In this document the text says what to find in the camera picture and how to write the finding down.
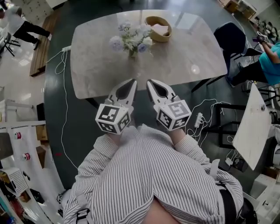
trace wooden bench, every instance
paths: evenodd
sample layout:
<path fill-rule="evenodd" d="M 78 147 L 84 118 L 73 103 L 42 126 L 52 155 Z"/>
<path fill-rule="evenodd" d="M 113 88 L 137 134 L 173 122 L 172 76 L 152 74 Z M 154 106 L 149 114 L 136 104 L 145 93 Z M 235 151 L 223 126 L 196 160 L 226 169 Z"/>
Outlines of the wooden bench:
<path fill-rule="evenodd" d="M 60 14 L 60 9 L 55 10 L 50 16 L 48 16 L 45 19 L 42 28 L 44 28 L 45 30 L 53 34 L 53 30 L 58 20 L 59 14 Z M 30 76 L 39 75 L 45 72 L 46 69 L 46 61 L 47 61 L 50 41 L 48 40 L 48 38 L 41 35 L 39 36 L 39 40 L 40 40 L 40 44 L 37 47 L 37 49 L 34 51 L 33 58 L 32 58 L 30 74 L 29 74 Z"/>

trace power strip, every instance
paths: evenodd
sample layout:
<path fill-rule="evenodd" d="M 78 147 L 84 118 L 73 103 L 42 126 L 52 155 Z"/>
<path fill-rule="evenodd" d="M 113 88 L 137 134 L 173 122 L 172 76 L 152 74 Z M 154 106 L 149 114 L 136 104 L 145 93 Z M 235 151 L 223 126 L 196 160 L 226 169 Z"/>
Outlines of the power strip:
<path fill-rule="evenodd" d="M 196 123 L 194 125 L 195 128 L 199 128 L 200 124 L 203 123 L 202 116 L 203 116 L 202 113 L 198 113 L 198 115 L 196 117 Z"/>
<path fill-rule="evenodd" d="M 65 52 L 65 51 L 70 51 L 71 50 L 71 45 L 68 46 L 68 47 L 63 47 L 62 48 L 62 51 Z"/>

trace flower vase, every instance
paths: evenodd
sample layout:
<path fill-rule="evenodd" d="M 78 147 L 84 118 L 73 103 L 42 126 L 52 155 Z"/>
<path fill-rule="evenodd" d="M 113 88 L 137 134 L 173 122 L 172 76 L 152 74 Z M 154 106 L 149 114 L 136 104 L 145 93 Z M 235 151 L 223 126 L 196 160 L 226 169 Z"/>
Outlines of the flower vase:
<path fill-rule="evenodd" d="M 129 56 L 131 58 L 136 58 L 138 55 L 138 51 L 137 50 L 129 50 Z"/>

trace wooden bowl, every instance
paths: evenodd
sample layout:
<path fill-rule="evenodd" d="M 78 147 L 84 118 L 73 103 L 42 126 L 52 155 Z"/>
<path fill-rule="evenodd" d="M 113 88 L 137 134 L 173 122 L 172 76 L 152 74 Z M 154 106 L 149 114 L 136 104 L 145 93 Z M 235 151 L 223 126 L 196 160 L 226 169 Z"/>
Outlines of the wooden bowl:
<path fill-rule="evenodd" d="M 170 24 L 164 18 L 161 18 L 158 16 L 148 16 L 145 19 L 145 23 L 150 26 L 153 26 L 155 24 L 159 24 L 162 26 L 168 26 L 168 33 L 165 36 L 162 36 L 152 30 L 150 33 L 150 37 L 152 40 L 155 40 L 157 42 L 167 42 L 170 39 L 170 37 L 172 35 L 172 28 L 171 28 Z"/>

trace black belt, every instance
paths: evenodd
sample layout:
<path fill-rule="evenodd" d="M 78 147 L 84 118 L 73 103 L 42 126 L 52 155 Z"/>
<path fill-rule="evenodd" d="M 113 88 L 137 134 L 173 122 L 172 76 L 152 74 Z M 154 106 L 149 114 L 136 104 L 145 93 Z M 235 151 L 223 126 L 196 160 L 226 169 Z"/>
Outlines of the black belt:
<path fill-rule="evenodd" d="M 235 201 L 225 184 L 217 183 L 217 186 L 222 186 L 225 189 L 220 189 L 220 194 L 222 195 L 223 202 L 224 202 L 224 216 L 225 216 L 225 224 L 235 224 L 237 214 L 236 214 L 236 207 Z"/>

